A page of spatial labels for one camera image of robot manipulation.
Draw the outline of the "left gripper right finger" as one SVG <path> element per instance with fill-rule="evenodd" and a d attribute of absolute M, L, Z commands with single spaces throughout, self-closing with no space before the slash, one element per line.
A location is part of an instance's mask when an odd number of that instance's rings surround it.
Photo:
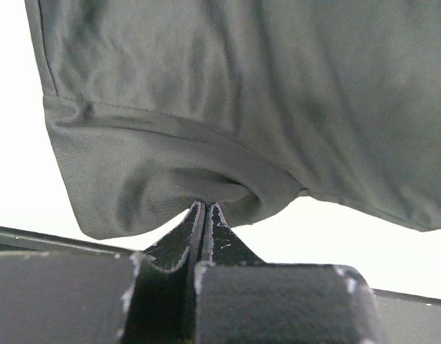
<path fill-rule="evenodd" d="M 258 310 L 252 284 L 265 265 L 228 226 L 219 204 L 212 204 L 194 268 L 195 343 L 238 343 L 252 336 Z"/>

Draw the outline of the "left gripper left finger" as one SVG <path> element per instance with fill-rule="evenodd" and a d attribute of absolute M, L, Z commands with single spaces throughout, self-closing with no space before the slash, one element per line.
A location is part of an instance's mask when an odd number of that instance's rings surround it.
<path fill-rule="evenodd" d="M 192 343 L 205 204 L 196 201 L 182 222 L 143 251 L 126 323 L 127 343 Z"/>

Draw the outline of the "black t shirt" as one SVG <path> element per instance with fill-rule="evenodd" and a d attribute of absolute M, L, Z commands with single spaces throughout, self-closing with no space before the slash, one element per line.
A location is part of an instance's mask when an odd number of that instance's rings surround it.
<path fill-rule="evenodd" d="M 27 1 L 83 233 L 300 196 L 441 229 L 441 1 Z"/>

